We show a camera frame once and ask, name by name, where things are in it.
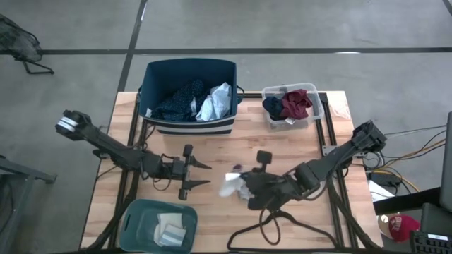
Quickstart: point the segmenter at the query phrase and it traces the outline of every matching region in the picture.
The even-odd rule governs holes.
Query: gray floor tile
[[[452,109],[450,54],[305,54],[206,56],[237,63],[237,82],[245,90],[311,82],[318,90],[344,90],[354,124],[369,119],[384,132],[445,124]],[[135,56],[126,90],[143,82],[151,61],[177,56]],[[387,156],[421,148],[435,131],[390,139]],[[421,189],[440,184],[442,149],[394,165]]]
[[[0,154],[58,174],[53,185],[36,182],[11,253],[76,250],[88,212],[99,159],[93,146],[55,132],[65,109],[106,126],[112,113],[123,56],[45,56],[55,75],[28,75],[0,57]]]
[[[450,47],[441,0],[150,1],[137,48]]]
[[[140,0],[0,0],[43,49],[127,49]]]

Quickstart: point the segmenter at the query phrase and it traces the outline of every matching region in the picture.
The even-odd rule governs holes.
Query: dark blue fabric bin
[[[231,109],[223,119],[205,122],[176,122],[146,116],[161,101],[171,96],[193,79],[201,79],[209,88],[224,82],[231,85]],[[156,129],[169,135],[230,134],[237,114],[237,67],[231,61],[218,59],[172,59],[148,64],[141,86],[140,115],[155,124]]]

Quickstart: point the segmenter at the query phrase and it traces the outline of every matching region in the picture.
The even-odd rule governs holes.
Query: dark cloth
[[[312,102],[307,97],[306,90],[299,89],[288,92],[282,97],[281,101],[284,109],[281,111],[280,116],[299,120],[309,116],[306,108],[311,107]]]
[[[263,102],[262,102],[262,107],[264,109],[266,109],[266,111],[268,111],[268,113],[270,114],[270,117],[272,120],[274,121],[280,121],[280,120],[285,120],[286,117],[281,117],[281,112],[283,111],[284,107],[283,107],[283,102],[274,97],[274,96],[270,96],[267,97]]]
[[[190,103],[195,97],[196,112],[199,112],[209,92],[210,89],[204,85],[203,81],[193,80],[158,104],[151,117],[178,122],[196,121],[196,115],[192,116]]]

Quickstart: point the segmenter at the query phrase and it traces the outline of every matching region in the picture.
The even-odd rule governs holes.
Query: folded towel
[[[164,213],[158,214],[158,221],[160,222],[160,233],[158,236],[163,235],[163,231],[166,229],[167,224],[171,224],[175,227],[182,228],[182,214],[180,213]]]
[[[182,246],[184,241],[186,230],[175,227],[171,224],[167,224],[162,236],[160,237],[159,243],[164,246]]]

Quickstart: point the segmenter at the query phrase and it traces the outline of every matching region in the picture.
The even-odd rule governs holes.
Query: wooden tabletop
[[[348,113],[347,99],[343,91],[327,92],[327,95],[336,138],[340,145],[350,139],[354,129]],[[124,144],[129,134],[135,96],[135,92],[120,92],[114,106],[109,135]],[[329,143],[326,125],[324,124],[323,127],[326,142]],[[228,136],[164,136],[155,131],[148,139],[148,149],[157,154],[181,156],[185,144],[192,144],[197,160],[213,168],[212,170],[193,168],[191,179],[211,180],[211,183],[194,188],[189,192],[188,200],[181,201],[177,198],[180,181],[173,181],[163,192],[155,190],[151,180],[140,181],[137,198],[192,206],[198,213],[198,231],[193,247],[193,251],[196,252],[227,251],[226,243],[232,233],[258,223],[259,211],[248,210],[246,201],[239,200],[237,195],[228,198],[221,198],[218,195],[225,173],[231,171],[234,165],[242,164],[247,170],[256,167],[257,151],[266,150],[273,153],[273,161],[268,165],[267,172],[283,174],[301,162],[318,159],[321,156],[315,124],[302,130],[269,132],[261,99],[244,99],[239,105],[232,133]],[[111,167],[110,161],[102,162],[100,173]],[[120,172],[120,169],[115,169],[97,181],[83,234],[82,247],[89,246],[112,218]],[[353,215],[371,239],[382,246],[363,168],[350,167],[345,182]],[[157,187],[162,188],[165,185],[166,181],[161,181]],[[312,202],[288,202],[282,210],[289,212],[301,222],[334,235],[329,204],[328,194],[325,193]],[[295,226],[285,219],[279,218],[278,222],[282,231],[282,239],[278,246],[268,245],[258,229],[236,237],[232,245],[244,248],[333,247],[331,242],[322,235]],[[347,227],[343,217],[341,217],[341,224],[344,238],[348,243]],[[276,239],[274,223],[264,226],[264,230],[270,240]]]

